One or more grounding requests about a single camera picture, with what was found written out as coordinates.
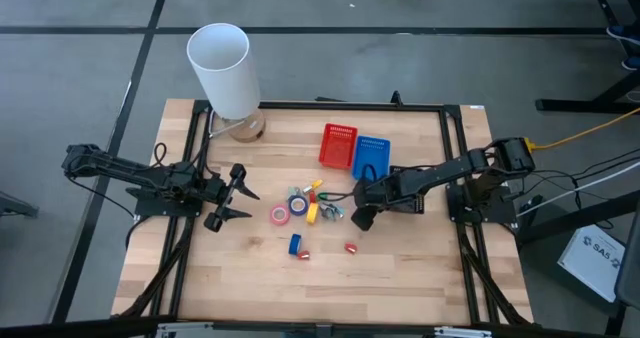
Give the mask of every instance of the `yellow object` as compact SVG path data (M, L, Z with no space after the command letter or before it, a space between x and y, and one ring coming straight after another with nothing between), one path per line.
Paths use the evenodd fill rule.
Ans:
M567 142L570 142L570 141L572 141L574 139L577 139L577 138L580 138L582 136L585 136L585 135L587 135L589 133L593 133L593 132L597 131L598 129L602 129L602 128L608 127L608 126L612 125L613 123L617 123L617 122L619 122L619 121L621 121L621 120L623 120L623 119L625 119L625 118L627 118L629 116L634 115L637 112L640 112L640 108L636 108L636 109L632 110L629 113L625 113L625 114L621 115L620 117L618 117L616 119L608 121L607 123L601 124L601 125L599 125L597 127L593 127L593 128L587 129L584 132L580 132L580 133L578 133L576 135L573 135L573 136L565 138L565 139L561 139L561 140L559 140L557 142L553 142L551 144L546 144L546 145L539 146L539 145L536 145L535 143L531 142L528 138L525 138L525 143L527 144L527 147L529 148L529 152L533 152L534 150L542 150L542 149L549 149L549 148L557 147L559 145L562 145L562 144L565 144Z
M309 224L315 223L317 214L318 214L318 203L310 203L309 210L307 211L307 223Z
M316 189L322 185L322 179L318 179L317 181L311 183L311 189Z

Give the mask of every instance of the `concrete floor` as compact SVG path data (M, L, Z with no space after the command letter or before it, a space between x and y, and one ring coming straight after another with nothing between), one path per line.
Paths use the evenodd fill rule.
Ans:
M0 25L146 26L154 2L0 0ZM622 22L633 20L626 0L609 2ZM606 26L596 0L166 0L159 25L217 21L283 27ZM619 64L624 53L606 38L255 34L250 39L265 100L324 96L386 102L399 90L407 103L485 105L494 137L524 135L541 143L612 116L542 114L533 107L535 99L589 99L626 74ZM120 156L149 159L167 98L205 98L185 55L187 40L188 35L155 36ZM50 318L88 197L63 179L64 149L79 142L106 147L141 41L140 35L0 35L5 132L0 142L11 148L0 156L0 190L41 207L36 220L0 219L0 326ZM636 148L638 123L630 118L541 152L537 165L575 172ZM617 196L637 189L638 178L615 179L593 192ZM123 187L112 182L107 194L133 208ZM538 193L559 191L541 185ZM583 197L583 202L598 200ZM574 209L572 199L558 206ZM611 234L624 241L630 219L614 223ZM71 320L108 316L130 225L126 214L105 202ZM522 255L536 322L604 332L603 313L535 269L528 257L540 255L537 249ZM637 317L628 312L623 334L640 336Z

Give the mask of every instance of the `red basket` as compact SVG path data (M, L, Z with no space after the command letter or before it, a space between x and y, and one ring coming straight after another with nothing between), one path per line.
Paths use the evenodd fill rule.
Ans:
M327 123L318 160L325 167L349 169L353 161L358 129Z

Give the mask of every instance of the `blue basket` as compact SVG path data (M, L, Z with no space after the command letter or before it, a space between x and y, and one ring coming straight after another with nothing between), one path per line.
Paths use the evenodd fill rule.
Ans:
M358 136L356 154L353 159L351 175L355 179L362 176L362 167L370 164L376 171L376 178L389 174L389 158L391 156L391 142L386 139ZM373 180L371 169L367 168L365 175Z

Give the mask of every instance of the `wooden tabletop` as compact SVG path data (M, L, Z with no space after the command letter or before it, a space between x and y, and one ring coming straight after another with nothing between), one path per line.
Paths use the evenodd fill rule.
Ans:
M180 161L193 100L170 99L157 141L166 143L165 162ZM491 141L484 108L462 106L469 148ZM209 167L228 182L233 163L247 169L247 187L259 201L234 195L231 205L253 218L225 223L219 233L202 225L214 209L206 204L196 220L189 252L179 318L280 322L469 324L455 226L448 219L442 187L425 196L424 215L385 212L368 232L349 219L353 199L340 202L347 210L338 222L319 217L308 225L292 216L283 226L269 221L271 208L285 203L289 186L304 187L323 179L319 191L350 192L350 172L324 168L318 154L327 122L354 126L358 133L389 139L391 164L413 166L444 161L438 115L428 112L335 110L263 110L267 129L254 143L239 143L227 135L211 141ZM200 119L199 134L204 117ZM457 141L449 122L454 153ZM119 313L133 303L158 269L167 217L154 217L133 234L113 304ZM300 261L287 253L293 233L302 236ZM484 225L492 275L506 297L532 320L529 299L513 237L496 224ZM345 252L346 242L358 252ZM173 277L167 280L162 312L168 311ZM484 294L476 277L483 319Z

